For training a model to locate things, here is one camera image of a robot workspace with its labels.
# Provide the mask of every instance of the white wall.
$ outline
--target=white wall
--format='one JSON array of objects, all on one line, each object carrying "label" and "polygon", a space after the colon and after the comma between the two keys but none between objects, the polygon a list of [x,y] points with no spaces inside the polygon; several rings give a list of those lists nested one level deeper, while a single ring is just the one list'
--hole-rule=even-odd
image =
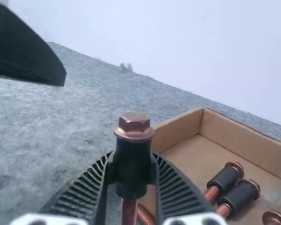
[{"label": "white wall", "polygon": [[46,41],[281,124],[281,0],[9,0]]}]

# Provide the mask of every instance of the cardboard box flap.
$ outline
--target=cardboard box flap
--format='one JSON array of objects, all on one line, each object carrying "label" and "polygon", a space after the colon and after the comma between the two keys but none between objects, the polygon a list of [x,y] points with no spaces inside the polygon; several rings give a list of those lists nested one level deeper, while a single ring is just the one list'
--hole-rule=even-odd
[{"label": "cardboard box flap", "polygon": [[202,114],[203,108],[199,107],[153,126],[155,135],[151,145],[152,151],[160,154],[184,139],[198,134]]},{"label": "cardboard box flap", "polygon": [[281,178],[281,142],[210,109],[203,112],[200,134]]}]

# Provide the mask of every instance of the hex bolt head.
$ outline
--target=hex bolt head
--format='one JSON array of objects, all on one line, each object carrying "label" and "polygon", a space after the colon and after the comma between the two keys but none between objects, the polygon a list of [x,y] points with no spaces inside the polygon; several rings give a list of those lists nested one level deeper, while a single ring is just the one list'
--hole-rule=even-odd
[{"label": "hex bolt head", "polygon": [[264,225],[281,225],[281,212],[267,211],[262,216]]},{"label": "hex bolt head", "polygon": [[226,166],[235,169],[239,173],[239,179],[242,179],[244,177],[244,167],[239,162],[227,162],[225,164],[225,167]]},{"label": "hex bolt head", "polygon": [[140,112],[127,112],[120,116],[118,127],[114,134],[130,142],[143,142],[151,139],[155,131],[150,127],[147,114]]}]

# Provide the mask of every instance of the copper bolt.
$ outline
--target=copper bolt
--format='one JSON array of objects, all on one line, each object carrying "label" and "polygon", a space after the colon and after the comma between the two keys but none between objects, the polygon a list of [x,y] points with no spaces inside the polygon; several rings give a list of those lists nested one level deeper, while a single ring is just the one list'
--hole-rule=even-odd
[{"label": "copper bolt", "polygon": [[251,184],[255,188],[256,193],[257,193],[254,201],[259,199],[259,197],[260,197],[260,186],[259,186],[259,184],[256,181],[254,181],[252,179],[244,179],[244,180],[239,181],[238,184],[242,184],[242,183]]},{"label": "copper bolt", "polygon": [[281,225],[281,212],[267,211],[262,216],[264,225]]},{"label": "copper bolt", "polygon": [[244,177],[244,167],[240,163],[238,163],[238,162],[227,162],[225,164],[225,167],[226,166],[230,166],[233,169],[235,169],[239,173],[239,179],[242,179]]},{"label": "copper bolt", "polygon": [[204,196],[212,203],[217,196],[219,196],[220,190],[217,186],[211,186],[208,190],[204,193]]},{"label": "copper bolt", "polygon": [[118,127],[114,134],[130,142],[142,142],[153,137],[155,131],[150,127],[147,114],[127,112],[119,118]]},{"label": "copper bolt", "polygon": [[136,225],[138,200],[127,200],[122,198],[121,203],[121,225]]},{"label": "copper bolt", "polygon": [[137,207],[137,218],[143,225],[156,225],[155,219],[151,213],[140,204]]},{"label": "copper bolt", "polygon": [[[225,164],[225,167],[232,167],[239,173],[239,179],[242,179],[244,177],[244,167],[238,163],[238,162],[227,162]],[[207,189],[207,191],[204,193],[204,196],[210,201],[213,202],[220,194],[220,189],[213,185]]]},{"label": "copper bolt", "polygon": [[215,211],[222,217],[227,218],[232,212],[232,209],[228,204],[223,203],[222,205],[218,206]]}]

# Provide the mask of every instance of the black foam piece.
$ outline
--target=black foam piece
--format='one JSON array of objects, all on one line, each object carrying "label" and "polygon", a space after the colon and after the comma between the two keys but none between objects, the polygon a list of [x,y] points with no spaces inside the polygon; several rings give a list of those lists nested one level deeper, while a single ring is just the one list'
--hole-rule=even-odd
[{"label": "black foam piece", "polygon": [[0,75],[64,86],[66,74],[48,44],[0,4]]}]

